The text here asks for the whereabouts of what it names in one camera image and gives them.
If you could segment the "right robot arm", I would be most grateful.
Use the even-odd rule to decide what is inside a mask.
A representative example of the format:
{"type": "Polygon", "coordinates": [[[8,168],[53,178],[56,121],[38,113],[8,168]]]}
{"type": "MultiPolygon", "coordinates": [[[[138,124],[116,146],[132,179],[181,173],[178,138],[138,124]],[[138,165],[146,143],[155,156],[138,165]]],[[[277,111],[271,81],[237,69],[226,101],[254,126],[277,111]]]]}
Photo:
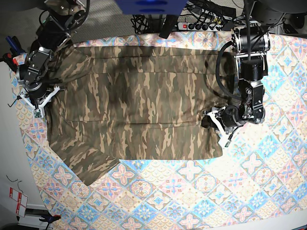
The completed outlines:
{"type": "Polygon", "coordinates": [[[19,84],[24,88],[18,98],[29,102],[38,110],[58,92],[51,89],[60,83],[47,75],[49,62],[71,41],[72,34],[84,24],[88,17],[91,2],[87,0],[45,0],[43,11],[48,13],[46,19],[39,19],[40,26],[36,32],[37,39],[32,43],[26,60],[15,68],[19,84]]]}

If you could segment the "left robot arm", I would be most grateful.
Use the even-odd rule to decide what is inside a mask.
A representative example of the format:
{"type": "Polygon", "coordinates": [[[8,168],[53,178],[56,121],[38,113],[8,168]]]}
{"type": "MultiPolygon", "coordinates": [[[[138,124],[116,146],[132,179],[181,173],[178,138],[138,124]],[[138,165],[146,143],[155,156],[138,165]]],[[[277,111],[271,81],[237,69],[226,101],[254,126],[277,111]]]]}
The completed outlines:
{"type": "Polygon", "coordinates": [[[246,0],[244,2],[244,28],[232,30],[232,40],[218,53],[215,74],[218,86],[226,96],[240,101],[240,105],[226,105],[211,108],[204,113],[201,125],[230,132],[245,123],[259,124],[264,121],[264,87],[261,82],[268,74],[267,52],[269,51],[269,30],[276,26],[284,13],[273,8],[272,0],[246,0]],[[240,96],[234,95],[221,82],[220,63],[224,51],[232,47],[240,96]]]}

